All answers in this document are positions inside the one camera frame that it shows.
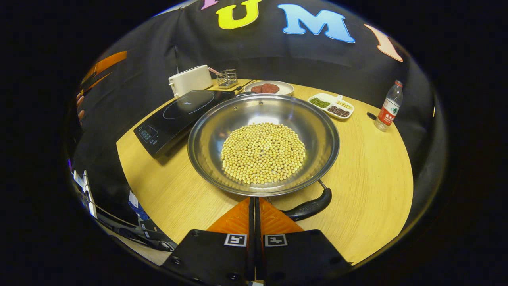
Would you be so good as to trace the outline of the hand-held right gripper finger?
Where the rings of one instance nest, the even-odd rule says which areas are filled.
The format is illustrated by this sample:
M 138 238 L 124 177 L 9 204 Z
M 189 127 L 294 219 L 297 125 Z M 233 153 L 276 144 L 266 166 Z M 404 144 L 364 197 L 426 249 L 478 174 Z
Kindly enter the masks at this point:
M 352 270 L 318 229 L 303 230 L 265 199 L 255 199 L 255 277 L 264 284 L 328 284 Z
M 255 277 L 254 206 L 245 199 L 207 230 L 190 230 L 162 268 L 190 284 L 247 284 Z

